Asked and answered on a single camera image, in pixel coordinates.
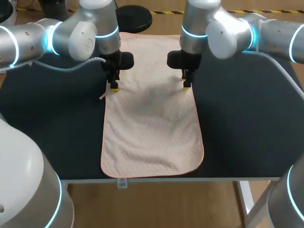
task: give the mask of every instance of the glowing light ring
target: glowing light ring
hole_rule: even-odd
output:
[[[48,222],[48,224],[45,226],[45,228],[49,228],[49,226],[52,224],[52,222],[54,221],[57,213],[58,213],[58,210],[59,210],[59,207],[60,207],[60,204],[61,204],[61,199],[62,199],[62,187],[61,187],[61,181],[57,175],[57,178],[58,178],[58,181],[59,181],[59,187],[60,187],[60,195],[59,195],[59,201],[58,201],[58,205],[57,205],[57,208],[52,216],[52,218],[50,219],[50,221]]]
[[[294,60],[294,58],[293,58],[293,53],[292,53],[293,44],[294,44],[296,35],[299,33],[299,31],[300,31],[301,28],[303,28],[303,27],[304,27],[304,24],[302,24],[302,25],[295,31],[295,33],[294,33],[294,35],[293,35],[293,37],[292,37],[292,39],[291,39],[291,41],[290,41],[290,45],[289,45],[289,57],[290,57],[291,61],[293,61],[294,63],[296,63],[296,62],[295,62],[295,60]]]
[[[10,65],[11,68],[14,67],[14,65],[17,63],[18,59],[19,59],[19,47],[18,47],[18,42],[17,42],[17,39],[16,37],[14,36],[14,34],[12,34],[11,31],[9,31],[6,27],[3,27],[3,26],[0,26],[1,29],[3,29],[4,31],[6,31],[10,38],[13,40],[14,42],[14,45],[15,45],[15,49],[16,49],[16,56],[15,56],[15,60],[14,62]]]
[[[252,46],[252,44],[253,44],[253,31],[252,31],[252,28],[251,28],[251,26],[250,26],[250,24],[249,24],[248,21],[246,21],[246,20],[244,20],[244,19],[242,19],[242,18],[239,18],[239,19],[240,19],[241,21],[245,22],[246,24],[248,24],[248,27],[249,27],[249,30],[250,30],[250,33],[251,33],[251,43],[250,43],[250,45],[249,45],[249,47],[248,47],[247,49],[250,49],[251,46]]]
[[[195,38],[204,38],[204,37],[207,37],[207,35],[198,36],[198,35],[191,34],[191,33],[187,32],[186,29],[185,29],[183,26],[181,26],[181,28],[182,28],[182,30],[183,30],[187,35],[189,35],[189,36],[191,36],[191,37],[195,37]]]
[[[297,205],[295,204],[295,201],[294,201],[294,198],[293,196],[291,195],[291,191],[290,191],[290,186],[289,186],[289,177],[290,177],[290,172],[291,172],[291,169],[292,167],[290,167],[290,170],[288,172],[288,176],[287,176],[287,191],[288,191],[288,195],[289,195],[289,198],[290,198],[290,201],[295,209],[295,211],[297,212],[297,214],[300,216],[300,218],[304,221],[304,216],[303,214],[300,212],[299,208],[297,207]]]
[[[117,31],[118,31],[118,26],[117,26],[117,28],[115,29],[114,32],[112,32],[112,33],[110,33],[110,34],[108,34],[108,35],[104,35],[104,36],[95,36],[95,37],[96,37],[96,38],[107,38],[107,37],[110,37],[110,36],[114,35]]]
[[[50,33],[50,36],[49,36],[49,44],[50,44],[50,46],[51,46],[51,50],[54,52],[54,54],[56,54],[56,55],[58,55],[59,56],[59,54],[54,50],[54,47],[53,47],[53,36],[54,36],[54,32],[55,32],[55,30],[57,29],[57,27],[60,25],[62,23],[62,21],[61,22],[59,22],[59,23],[57,23],[53,28],[52,28],[52,30],[51,30],[51,33]]]

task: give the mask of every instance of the cable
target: cable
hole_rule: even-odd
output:
[[[255,51],[244,51],[246,54],[253,54],[259,55],[268,58],[285,76],[287,81],[292,85],[292,87],[296,90],[296,92],[300,95],[300,97],[304,100],[304,92],[302,89],[297,85],[297,83],[293,80],[293,78],[289,75],[289,73],[270,55],[262,53],[262,52],[255,52]]]
[[[37,64],[39,66],[42,66],[42,67],[46,67],[46,68],[49,68],[49,69],[52,69],[52,70],[56,70],[56,71],[63,71],[63,72],[70,72],[70,71],[74,71],[74,70],[78,70],[79,68],[83,67],[84,65],[90,63],[90,62],[94,62],[94,61],[101,61],[103,63],[106,62],[106,60],[104,58],[99,58],[99,57],[94,57],[94,58],[91,58],[91,59],[88,59],[87,61],[75,66],[75,67],[72,67],[72,68],[67,68],[67,69],[64,69],[64,68],[58,68],[58,67],[55,67],[55,66],[50,66],[48,64],[45,64],[45,63],[41,63],[39,61],[33,61],[34,64]]]
[[[0,72],[3,72],[3,71],[8,71],[8,70],[13,70],[13,69],[16,69],[16,68],[19,68],[19,67],[22,67],[22,66],[25,66],[27,64],[29,64],[30,66],[34,63],[34,64],[37,64],[39,66],[42,66],[42,67],[46,67],[46,68],[49,68],[49,69],[52,69],[52,70],[56,70],[56,71],[63,71],[63,72],[69,72],[69,71],[74,71],[74,70],[78,70],[79,68],[83,67],[84,65],[90,63],[90,62],[95,62],[95,61],[101,61],[103,63],[106,62],[106,60],[104,58],[99,58],[99,57],[94,57],[94,58],[91,58],[91,59],[88,59],[86,60],[85,62],[75,66],[75,67],[72,67],[72,68],[68,68],[68,69],[64,69],[64,68],[58,68],[58,67],[55,67],[55,66],[50,66],[48,64],[45,64],[45,63],[41,63],[39,61],[29,61],[29,62],[26,62],[26,63],[21,63],[21,64],[18,64],[18,65],[15,65],[15,66],[8,66],[8,67],[5,67],[5,68],[0,68]]]
[[[16,69],[16,68],[25,66],[25,65],[27,65],[27,64],[31,65],[32,62],[26,62],[26,63],[21,63],[21,64],[18,64],[18,65],[13,65],[13,66],[11,66],[11,67],[8,66],[8,67],[5,67],[5,68],[0,68],[0,72],[12,70],[12,69]]]

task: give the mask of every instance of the pink towel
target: pink towel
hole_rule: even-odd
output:
[[[114,178],[170,176],[195,170],[204,148],[192,89],[167,66],[179,36],[122,33],[121,51],[135,65],[121,71],[118,93],[107,85],[101,168]]]

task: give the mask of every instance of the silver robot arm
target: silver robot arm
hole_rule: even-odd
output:
[[[181,50],[170,52],[167,64],[183,71],[184,88],[189,88],[207,45],[220,59],[248,50],[304,63],[303,27],[254,13],[235,18],[221,7],[220,0],[187,0]]]
[[[102,68],[113,92],[120,70],[133,67],[134,58],[121,52],[113,0],[80,0],[80,9],[64,22],[42,19],[36,23],[0,26],[0,68],[9,70],[41,58],[45,53],[87,60],[97,43]]]

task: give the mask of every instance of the table surface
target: table surface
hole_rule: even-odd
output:
[[[287,61],[278,60],[297,81]],[[57,67],[77,63],[47,55]],[[73,73],[25,66],[8,72],[0,112],[31,137],[64,180],[108,179],[100,168],[105,74],[94,62]],[[193,92],[205,157],[182,178],[276,178],[304,151],[304,102],[263,57],[215,59],[207,50]]]

